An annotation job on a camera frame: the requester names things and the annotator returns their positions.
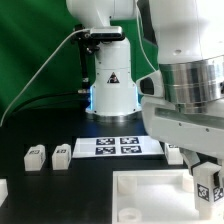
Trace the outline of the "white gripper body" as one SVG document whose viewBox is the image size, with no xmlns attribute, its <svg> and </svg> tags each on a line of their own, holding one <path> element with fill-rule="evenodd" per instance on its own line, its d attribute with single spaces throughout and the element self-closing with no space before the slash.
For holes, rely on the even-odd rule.
<svg viewBox="0 0 224 224">
<path fill-rule="evenodd" d="M 224 99 L 208 103 L 205 114 L 183 114 L 172 103 L 148 96 L 141 106 L 145 130 L 152 138 L 224 159 Z"/>
</svg>

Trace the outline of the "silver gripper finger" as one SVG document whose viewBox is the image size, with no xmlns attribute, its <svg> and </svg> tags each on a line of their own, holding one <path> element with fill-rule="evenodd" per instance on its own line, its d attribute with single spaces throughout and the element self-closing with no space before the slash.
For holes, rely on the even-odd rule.
<svg viewBox="0 0 224 224">
<path fill-rule="evenodd" d="M 186 163 L 189 174 L 193 174 L 193 168 L 200 164 L 200 159 L 196 152 L 188 150 L 188 149 L 181 149 L 181 155 L 183 157 L 184 162 Z"/>
<path fill-rule="evenodd" d="M 215 177 L 216 177 L 216 185 L 219 188 L 223 188 L 224 189 L 224 159 L 218 159 L 217 163 L 220 166 L 220 170 L 215 175 Z"/>
</svg>

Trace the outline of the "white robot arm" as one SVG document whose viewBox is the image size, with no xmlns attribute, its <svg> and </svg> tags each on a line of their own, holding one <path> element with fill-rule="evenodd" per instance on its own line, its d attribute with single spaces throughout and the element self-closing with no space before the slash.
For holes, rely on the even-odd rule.
<svg viewBox="0 0 224 224">
<path fill-rule="evenodd" d="M 193 176 L 200 155 L 220 160 L 207 174 L 224 188 L 224 0 L 66 0 L 97 46 L 88 114 L 142 113 L 147 134 L 176 145 Z M 131 79 L 130 43 L 114 20 L 135 19 L 158 48 L 152 73 Z"/>
</svg>

